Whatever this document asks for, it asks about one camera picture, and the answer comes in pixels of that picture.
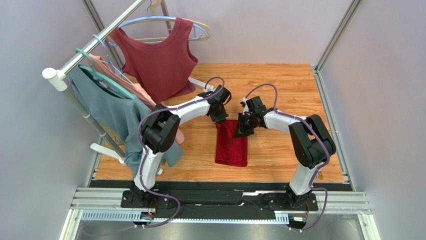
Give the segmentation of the red cloth napkin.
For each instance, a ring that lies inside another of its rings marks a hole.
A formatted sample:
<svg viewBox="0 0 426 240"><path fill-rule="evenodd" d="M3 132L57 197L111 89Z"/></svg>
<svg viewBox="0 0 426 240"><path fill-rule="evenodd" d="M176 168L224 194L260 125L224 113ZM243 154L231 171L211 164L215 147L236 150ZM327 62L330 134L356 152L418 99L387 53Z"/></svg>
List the red cloth napkin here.
<svg viewBox="0 0 426 240"><path fill-rule="evenodd" d="M234 137L238 121L227 119L215 124L217 137L215 163L233 167L248 165L248 138Z"/></svg>

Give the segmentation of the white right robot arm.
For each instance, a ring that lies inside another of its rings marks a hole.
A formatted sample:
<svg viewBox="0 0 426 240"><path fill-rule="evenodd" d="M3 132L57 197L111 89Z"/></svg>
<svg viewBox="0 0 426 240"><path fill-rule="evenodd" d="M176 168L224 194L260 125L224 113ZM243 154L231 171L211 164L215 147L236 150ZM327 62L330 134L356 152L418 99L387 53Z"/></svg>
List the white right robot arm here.
<svg viewBox="0 0 426 240"><path fill-rule="evenodd" d="M298 165L286 193L294 204L305 201L312 192L319 170L337 151L322 118L317 114L302 117L273 107L267 108L259 96L245 98L241 105L243 111L238 115L233 134L235 138L253 135L255 128L272 129L290 135Z"/></svg>

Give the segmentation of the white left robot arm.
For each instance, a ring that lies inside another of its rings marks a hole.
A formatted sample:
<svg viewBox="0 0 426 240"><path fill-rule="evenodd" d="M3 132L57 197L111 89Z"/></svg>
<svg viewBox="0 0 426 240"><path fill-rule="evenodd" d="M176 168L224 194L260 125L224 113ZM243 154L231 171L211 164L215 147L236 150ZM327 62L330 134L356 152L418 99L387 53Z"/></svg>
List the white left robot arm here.
<svg viewBox="0 0 426 240"><path fill-rule="evenodd" d="M181 124L201 116L209 116L213 123L226 120L225 104L232 98L222 85L214 91L202 92L184 103L165 107L158 104L138 126L138 140L142 146L141 162L133 179L140 194L152 192L157 170L164 154L172 148Z"/></svg>

